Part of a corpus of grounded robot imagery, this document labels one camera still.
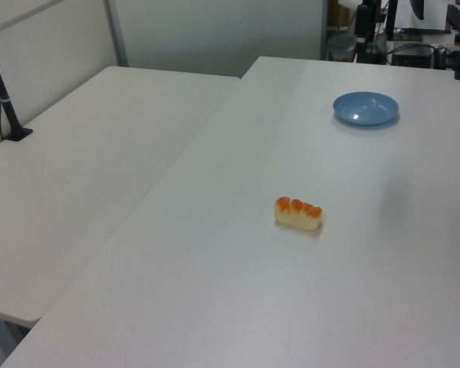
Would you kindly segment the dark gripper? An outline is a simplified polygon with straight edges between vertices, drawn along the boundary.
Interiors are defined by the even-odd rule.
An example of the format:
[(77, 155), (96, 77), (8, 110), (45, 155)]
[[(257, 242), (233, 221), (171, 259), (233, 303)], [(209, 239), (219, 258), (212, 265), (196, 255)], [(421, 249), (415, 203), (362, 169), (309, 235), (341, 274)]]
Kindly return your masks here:
[(367, 44), (372, 44), (376, 40), (378, 25), (384, 22), (381, 0), (362, 0), (356, 8), (355, 35), (356, 40), (356, 62), (372, 64), (386, 63), (386, 46), (381, 44), (372, 45), (370, 48), (370, 58)]

